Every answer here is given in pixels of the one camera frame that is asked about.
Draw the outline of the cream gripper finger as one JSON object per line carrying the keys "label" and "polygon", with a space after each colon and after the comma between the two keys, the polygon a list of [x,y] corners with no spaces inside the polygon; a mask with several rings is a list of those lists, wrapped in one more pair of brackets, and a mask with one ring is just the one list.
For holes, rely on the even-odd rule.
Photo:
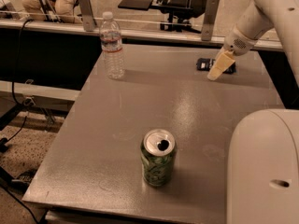
{"label": "cream gripper finger", "polygon": [[216,56],[214,64],[207,74],[207,78],[212,81],[218,79],[222,75],[222,73],[227,70],[234,62],[234,53],[225,48],[221,48]]}

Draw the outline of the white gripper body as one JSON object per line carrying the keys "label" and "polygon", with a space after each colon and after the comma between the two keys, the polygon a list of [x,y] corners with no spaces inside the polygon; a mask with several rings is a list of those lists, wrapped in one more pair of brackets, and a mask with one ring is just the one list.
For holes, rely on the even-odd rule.
{"label": "white gripper body", "polygon": [[253,34],[246,34],[236,25],[224,39],[223,48],[230,51],[234,56],[240,56],[250,51],[257,42],[257,38]]}

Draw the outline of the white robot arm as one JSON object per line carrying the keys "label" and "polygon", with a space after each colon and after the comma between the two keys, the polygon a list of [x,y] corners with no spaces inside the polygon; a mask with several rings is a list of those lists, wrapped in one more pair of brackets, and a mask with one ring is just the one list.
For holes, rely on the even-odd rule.
{"label": "white robot arm", "polygon": [[244,117],[235,127],[227,167],[227,224],[299,224],[299,0],[251,0],[225,37],[207,78],[217,79],[275,29],[282,54],[260,54],[282,109]]}

